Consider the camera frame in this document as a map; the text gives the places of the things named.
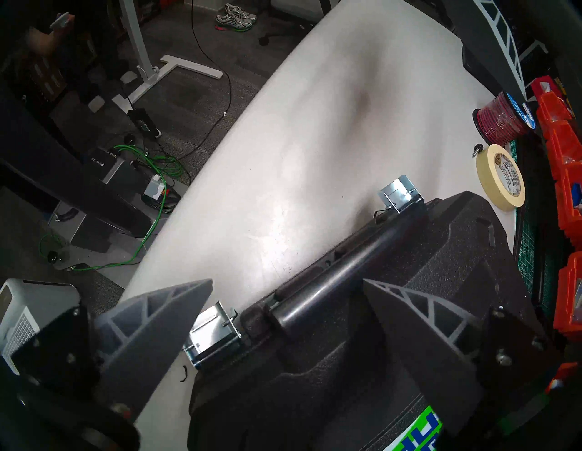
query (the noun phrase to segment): green sticker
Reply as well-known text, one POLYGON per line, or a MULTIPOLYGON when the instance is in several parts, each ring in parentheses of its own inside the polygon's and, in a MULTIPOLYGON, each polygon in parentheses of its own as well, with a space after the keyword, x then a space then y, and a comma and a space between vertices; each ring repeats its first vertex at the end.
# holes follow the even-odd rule
POLYGON ((432 407, 428 406, 384 451, 432 451, 441 426, 432 407))

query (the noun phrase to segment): red wire spool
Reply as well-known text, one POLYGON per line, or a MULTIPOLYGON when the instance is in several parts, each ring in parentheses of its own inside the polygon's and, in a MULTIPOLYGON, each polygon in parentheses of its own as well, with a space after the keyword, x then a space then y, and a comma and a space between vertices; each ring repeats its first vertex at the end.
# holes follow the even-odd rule
POLYGON ((509 94, 501 92, 489 104, 473 112, 475 126, 487 144, 504 147, 518 136, 535 129, 535 121, 524 104, 526 112, 509 94))

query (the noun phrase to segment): masking tape roll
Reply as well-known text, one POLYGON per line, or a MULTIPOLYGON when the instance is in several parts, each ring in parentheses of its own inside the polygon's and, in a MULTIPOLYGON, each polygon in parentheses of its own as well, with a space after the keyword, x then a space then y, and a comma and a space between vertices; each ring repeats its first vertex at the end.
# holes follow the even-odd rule
POLYGON ((526 201, 526 186, 512 156, 491 144, 477 154, 477 174, 485 193, 498 208, 511 211, 526 201))

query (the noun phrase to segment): cable spool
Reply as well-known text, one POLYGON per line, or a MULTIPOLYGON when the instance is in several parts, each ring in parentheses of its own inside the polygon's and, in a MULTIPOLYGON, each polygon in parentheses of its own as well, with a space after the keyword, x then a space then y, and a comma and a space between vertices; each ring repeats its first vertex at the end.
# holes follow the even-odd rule
POLYGON ((489 145, 505 146, 535 129, 535 121, 527 105, 524 103, 521 109, 513 97, 504 91, 485 107, 473 111, 473 121, 489 145))
POLYGON ((477 154, 477 175, 487 197, 498 208, 511 211, 526 201, 526 187, 512 156, 491 144, 477 154))

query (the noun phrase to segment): person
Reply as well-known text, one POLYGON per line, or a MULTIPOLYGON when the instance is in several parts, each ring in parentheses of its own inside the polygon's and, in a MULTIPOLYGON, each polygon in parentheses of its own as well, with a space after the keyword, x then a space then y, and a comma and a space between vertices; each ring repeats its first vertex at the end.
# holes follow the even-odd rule
POLYGON ((50 117, 47 103, 38 94, 32 93, 29 86, 23 82, 26 77, 22 67, 22 56, 28 50, 40 56, 51 56, 71 34, 74 29, 75 16, 69 16, 69 21, 64 28, 43 33, 33 26, 36 22, 34 14, 19 20, 19 16, 24 15, 24 12, 19 12, 12 5, 13 1, 4 2, 0 13, 0 27, 2 28, 0 31, 0 39, 2 40, 0 44, 0 61, 2 61, 0 72, 2 77, 15 97, 22 100, 26 109, 45 130, 75 158, 80 159, 79 152, 73 148, 50 117), (16 20, 10 20, 10 16, 15 16, 16 20))
MULTIPOLYGON (((45 141, 52 137, 80 161, 79 152, 67 141, 49 116, 46 102, 30 95, 21 83, 20 57, 23 53, 29 49, 37 55, 50 56, 74 28, 74 15, 69 18, 67 25, 60 30, 43 33, 35 28, 37 20, 42 15, 49 14, 46 6, 47 4, 40 0, 0 0, 0 103, 3 106, 12 104, 15 108, 26 109, 26 112, 48 132, 48 135, 45 135, 45 140, 38 142, 39 146, 46 145, 45 141)), ((2 109, 0 123, 9 124, 14 113, 9 108, 2 109)), ((2 137, 5 141, 10 141, 11 132, 11 130, 4 130, 2 137)), ((52 212, 58 203, 53 196, 31 184, 3 164, 0 164, 0 184, 8 187, 44 213, 52 212)))
POLYGON ((96 112, 105 102, 99 87, 89 80, 86 68, 77 57, 77 34, 89 31, 108 80, 119 80, 129 71, 129 62, 119 57, 117 37, 109 19, 107 2, 54 0, 53 10, 68 11, 75 15, 74 32, 55 50, 54 57, 63 77, 77 91, 81 102, 96 112))

